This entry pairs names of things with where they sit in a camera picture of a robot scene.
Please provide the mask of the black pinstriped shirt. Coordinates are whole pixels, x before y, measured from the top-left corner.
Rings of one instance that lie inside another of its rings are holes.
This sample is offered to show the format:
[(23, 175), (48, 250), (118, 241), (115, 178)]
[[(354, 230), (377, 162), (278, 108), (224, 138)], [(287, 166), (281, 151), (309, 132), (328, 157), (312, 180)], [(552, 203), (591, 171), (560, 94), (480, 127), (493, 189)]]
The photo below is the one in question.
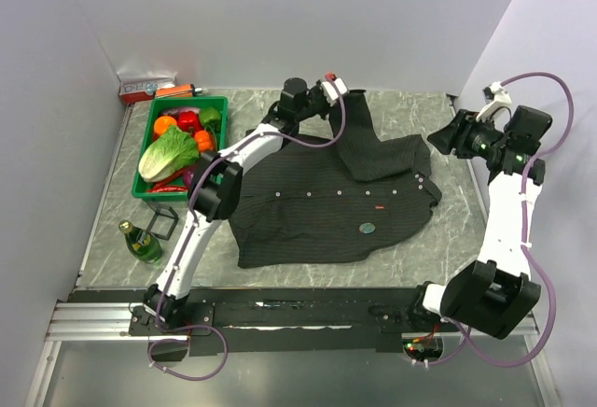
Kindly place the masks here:
[[(364, 260), (422, 230), (442, 193), (431, 181), (429, 147), (418, 134), (382, 141), (362, 90), (344, 98), (346, 123), (332, 146), (295, 143), (243, 177), (229, 219), (238, 265), (337, 264)], [(329, 113), (336, 133), (340, 108)], [(376, 227), (371, 234), (363, 223)]]

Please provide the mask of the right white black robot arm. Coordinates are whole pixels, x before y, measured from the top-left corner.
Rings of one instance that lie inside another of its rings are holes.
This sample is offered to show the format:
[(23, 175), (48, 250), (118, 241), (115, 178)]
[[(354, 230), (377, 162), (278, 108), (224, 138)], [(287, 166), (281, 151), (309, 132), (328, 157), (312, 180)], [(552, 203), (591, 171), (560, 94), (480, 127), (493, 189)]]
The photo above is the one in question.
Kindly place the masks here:
[(537, 304), (541, 288), (531, 280), (522, 245), (529, 239), (533, 205), (546, 165), (535, 160), (551, 127), (545, 112), (508, 103), (489, 103), (479, 112), (461, 109), (428, 142), (443, 155), (482, 158), (490, 172), (490, 208), (478, 257), (446, 285), (425, 282), (409, 306), (416, 330), (449, 318), (504, 339)]

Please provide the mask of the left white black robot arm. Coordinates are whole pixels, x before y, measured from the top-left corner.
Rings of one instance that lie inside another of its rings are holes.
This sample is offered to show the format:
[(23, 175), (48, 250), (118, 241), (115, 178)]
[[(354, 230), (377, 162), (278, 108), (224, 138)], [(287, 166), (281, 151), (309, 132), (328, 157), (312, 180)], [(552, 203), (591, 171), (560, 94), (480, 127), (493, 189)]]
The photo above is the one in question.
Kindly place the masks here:
[[(291, 77), (285, 81), (278, 101), (251, 133), (229, 147), (201, 155), (181, 235), (157, 282), (144, 295), (143, 306), (159, 331), (173, 334), (184, 325), (184, 305), (192, 276), (214, 233), (236, 210), (243, 175), (290, 142), (310, 148), (329, 147), (337, 142), (345, 128), (347, 92), (343, 80), (333, 74), (311, 88), (305, 80)], [(340, 108), (340, 127), (332, 139), (315, 144), (297, 138), (302, 121), (315, 116), (323, 118), (336, 105)]]

